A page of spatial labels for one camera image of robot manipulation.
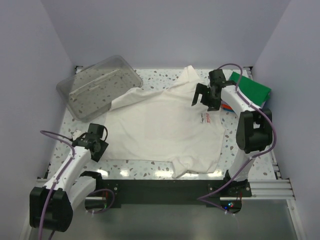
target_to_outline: wire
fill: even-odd
[[[107,140],[107,137],[108,137],[108,129],[106,128],[106,126],[103,126],[104,129],[105,129],[105,138],[104,138],[104,142]]]
[[[107,188],[93,191],[93,192],[91,192],[88,196],[93,195],[93,194],[97,194],[97,193],[100,193],[100,192],[109,192],[109,193],[111,193],[111,194],[112,194],[112,201],[111,201],[111,203],[109,204],[109,206],[107,206],[106,208],[104,208],[104,209],[102,209],[102,210],[100,210],[100,211],[88,211],[88,212],[91,213],[91,214],[101,214],[101,213],[104,213],[104,212],[107,211],[109,208],[111,208],[112,205],[113,205],[114,202],[115,202],[115,198],[116,198],[115,193],[114,193],[112,190],[107,189]]]
[[[198,197],[198,198],[197,198],[198,201],[201,201],[201,202],[206,203],[206,204],[213,205],[213,206],[215,206],[215,207],[217,207],[217,208],[225,211],[226,213],[231,214],[231,212],[223,209],[221,206],[219,206],[219,205],[217,205],[217,204],[215,204],[215,203],[213,203],[213,202],[211,202],[211,201],[205,200],[205,199],[208,198],[208,197],[211,197],[211,196],[213,196],[213,195],[215,195],[215,194],[217,194],[218,192],[220,192],[221,190],[223,190],[224,188],[226,188],[230,183],[232,183],[233,180],[235,180],[235,178],[241,173],[241,171],[242,171],[252,160],[254,160],[256,157],[259,157],[259,156],[261,156],[261,155],[264,155],[264,154],[266,154],[266,153],[271,152],[271,151],[275,148],[276,143],[277,143],[277,133],[276,133],[276,128],[275,128],[275,126],[273,125],[273,123],[271,122],[271,120],[268,118],[268,116],[267,116],[264,112],[262,112],[259,108],[251,105],[251,103],[243,96],[241,90],[238,89],[239,83],[240,83],[241,78],[242,78],[242,76],[243,76],[243,69],[242,69],[242,67],[239,66],[238,64],[227,63],[227,64],[224,64],[224,65],[218,67],[217,69],[221,69],[221,68],[223,68],[223,67],[225,67],[225,66],[228,66],[228,65],[236,66],[236,67],[238,67],[238,68],[240,69],[239,80],[238,80],[238,82],[237,82],[236,85],[235,85],[235,92],[237,93],[237,95],[238,95],[248,106],[250,106],[251,108],[253,108],[254,110],[256,110],[258,113],[260,113],[260,114],[267,120],[267,122],[270,124],[270,126],[271,126],[271,128],[272,128],[272,132],[273,132],[273,143],[272,143],[272,146],[271,146],[269,149],[267,149],[267,150],[265,150],[265,151],[262,151],[262,152],[259,152],[259,153],[255,154],[255,155],[253,155],[251,158],[249,158],[249,159],[242,165],[242,167],[236,172],[236,174],[235,174],[227,183],[225,183],[223,186],[221,186],[220,188],[218,188],[217,190],[215,190],[215,191],[213,191],[213,192],[211,192],[211,193],[209,193],[209,194],[206,194],[206,195],[204,195],[204,196],[201,196],[201,197]]]
[[[42,239],[42,233],[43,233],[43,228],[44,228],[44,220],[45,220],[46,210],[47,210],[47,207],[49,205],[50,197],[51,197],[51,195],[52,195],[52,193],[54,191],[54,188],[55,188],[58,180],[60,179],[61,175],[67,169],[67,167],[69,166],[71,161],[74,159],[75,154],[76,154],[75,148],[69,142],[67,142],[67,141],[65,141],[63,139],[60,139],[57,136],[62,137],[64,139],[69,139],[68,137],[60,135],[58,133],[51,132],[51,131],[45,131],[45,130],[41,130],[40,133],[45,135],[45,136],[47,136],[47,137],[49,137],[49,138],[52,138],[54,140],[58,140],[58,141],[60,141],[60,142],[62,142],[64,144],[68,145],[71,148],[72,154],[71,154],[71,157],[69,158],[69,160],[66,162],[66,164],[61,169],[61,171],[57,174],[57,176],[55,178],[55,182],[53,182],[53,184],[52,184],[52,186],[51,186],[51,188],[49,190],[49,193],[48,193],[48,195],[47,195],[47,197],[45,199],[45,202],[44,202],[44,205],[43,205],[43,209],[42,209],[42,212],[41,212],[40,223],[39,223],[38,240]],[[51,239],[53,235],[54,235],[54,231],[52,231],[49,239]]]

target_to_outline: white wall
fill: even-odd
[[[39,0],[1,0],[0,23],[0,239],[17,240],[54,146],[39,130],[59,129],[56,84],[73,65]]]
[[[272,88],[276,157],[310,240],[320,238],[319,10],[319,0],[292,0],[253,68]]]
[[[290,0],[42,0],[78,65],[252,66]]]

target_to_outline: white table surface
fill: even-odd
[[[136,72],[143,80],[142,89],[146,91],[158,91],[171,87],[179,78],[183,69],[137,69]],[[196,69],[198,75],[209,82],[209,69]],[[232,73],[232,70],[223,70],[226,79]],[[103,114],[92,121],[92,123],[104,124],[106,114]],[[221,155],[215,172],[208,174],[186,173],[180,180],[217,180],[222,179],[227,169],[232,165],[238,150],[236,144],[236,131],[238,117],[232,113],[222,110],[221,123],[225,128]],[[73,119],[70,112],[66,109],[62,126],[59,133],[71,136],[75,130],[86,132],[89,123],[83,123]],[[48,178],[51,178],[62,165],[69,153],[69,148],[60,142],[56,143],[55,149],[50,159]],[[249,172],[249,180],[274,180],[276,179],[273,169],[273,157],[267,153],[258,157]],[[171,162],[157,162],[144,160],[100,160],[95,162],[91,160],[86,166],[86,171],[96,171],[102,174],[104,179],[137,179],[137,180],[168,180],[172,179],[173,166]]]

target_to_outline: clear plastic container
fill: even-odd
[[[116,55],[59,82],[56,89],[72,116],[87,123],[107,112],[112,100],[142,85],[132,67]]]

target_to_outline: gray floor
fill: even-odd
[[[30,240],[37,239],[33,229]],[[44,231],[42,239],[50,232]],[[296,240],[286,201],[247,200],[236,218],[204,205],[123,205],[93,218],[79,207],[59,240]]]

